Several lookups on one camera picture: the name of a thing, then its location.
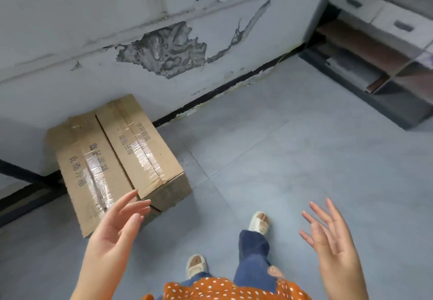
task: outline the slipper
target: slipper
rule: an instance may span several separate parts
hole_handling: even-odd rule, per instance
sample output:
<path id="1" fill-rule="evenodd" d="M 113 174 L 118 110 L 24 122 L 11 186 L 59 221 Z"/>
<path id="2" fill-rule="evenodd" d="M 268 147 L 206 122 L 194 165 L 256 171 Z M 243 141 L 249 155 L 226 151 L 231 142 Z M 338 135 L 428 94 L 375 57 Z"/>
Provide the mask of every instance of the slipper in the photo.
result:
<path id="1" fill-rule="evenodd" d="M 195 266 L 190 267 L 191 264 L 191 260 L 195 257 L 195 256 L 199 256 L 201 259 L 201 263 L 197 264 Z M 194 254 L 191 257 L 189 257 L 188 261 L 187 261 L 187 279 L 189 280 L 192 276 L 201 273 L 201 272 L 205 272 L 208 273 L 208 269 L 207 269 L 207 264 L 206 264 L 206 259 L 200 255 L 200 254 Z"/>
<path id="2" fill-rule="evenodd" d="M 266 217 L 268 218 L 268 222 L 264 222 L 263 220 L 258 218 L 258 215 L 260 213 L 266 215 Z M 260 233 L 263 236 L 265 236 L 266 233 L 268 232 L 268 229 L 269 229 L 269 216 L 262 211 L 257 211 L 251 218 L 248 230 L 252 232 Z"/>

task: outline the blue jeans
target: blue jeans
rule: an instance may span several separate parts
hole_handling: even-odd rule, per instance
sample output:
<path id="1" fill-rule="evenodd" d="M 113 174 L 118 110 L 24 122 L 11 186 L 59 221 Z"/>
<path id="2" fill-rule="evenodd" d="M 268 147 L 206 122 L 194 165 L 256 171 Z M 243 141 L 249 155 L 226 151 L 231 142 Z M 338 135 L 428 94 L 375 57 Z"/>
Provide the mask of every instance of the blue jeans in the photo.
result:
<path id="1" fill-rule="evenodd" d="M 249 230 L 241 231 L 239 235 L 239 266 L 233 283 L 237 286 L 248 286 L 263 291 L 275 292 L 277 278 L 268 274 L 268 267 L 271 265 L 266 259 L 268 253 L 269 243 L 262 234 Z M 201 272 L 179 284 L 192 286 L 194 282 L 203 277 L 212 277 L 212 275 Z"/>

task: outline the orange shirt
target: orange shirt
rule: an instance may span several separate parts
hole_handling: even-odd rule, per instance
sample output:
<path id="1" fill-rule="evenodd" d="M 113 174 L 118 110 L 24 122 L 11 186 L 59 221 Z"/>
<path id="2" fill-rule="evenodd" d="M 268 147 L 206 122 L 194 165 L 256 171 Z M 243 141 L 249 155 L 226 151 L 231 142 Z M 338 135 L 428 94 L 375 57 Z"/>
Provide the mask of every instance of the orange shirt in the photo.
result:
<path id="1" fill-rule="evenodd" d="M 311 300 L 295 283 L 279 279 L 275 292 L 235 286 L 226 278 L 205 277 L 192 286 L 165 284 L 162 300 Z M 151 294 L 142 300 L 154 300 Z"/>

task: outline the floor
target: floor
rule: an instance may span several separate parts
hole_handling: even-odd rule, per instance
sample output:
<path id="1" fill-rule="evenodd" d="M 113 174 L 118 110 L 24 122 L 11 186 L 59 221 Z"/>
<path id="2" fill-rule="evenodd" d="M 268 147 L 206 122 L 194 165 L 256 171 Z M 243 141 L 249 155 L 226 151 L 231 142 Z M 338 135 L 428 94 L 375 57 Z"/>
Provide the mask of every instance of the floor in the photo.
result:
<path id="1" fill-rule="evenodd" d="M 325 299 L 298 235 L 310 200 L 331 197 L 351 227 L 371 299 L 433 294 L 433 128 L 405 132 L 298 57 L 159 128 L 194 188 L 134 244 L 115 299 L 159 294 L 191 254 L 232 278 L 237 241 L 268 213 L 270 260 Z M 68 197 L 0 229 L 0 299 L 67 299 L 87 240 Z"/>

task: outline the left hand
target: left hand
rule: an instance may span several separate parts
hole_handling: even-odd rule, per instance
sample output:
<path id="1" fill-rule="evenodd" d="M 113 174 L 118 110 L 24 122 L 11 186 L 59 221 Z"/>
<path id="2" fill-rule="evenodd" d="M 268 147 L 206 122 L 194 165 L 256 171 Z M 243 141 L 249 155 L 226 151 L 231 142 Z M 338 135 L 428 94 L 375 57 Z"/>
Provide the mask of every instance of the left hand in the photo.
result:
<path id="1" fill-rule="evenodd" d="M 150 200 L 129 203 L 136 196 L 133 190 L 121 197 L 90 237 L 71 300 L 112 298 L 127 268 L 140 224 L 150 212 Z"/>

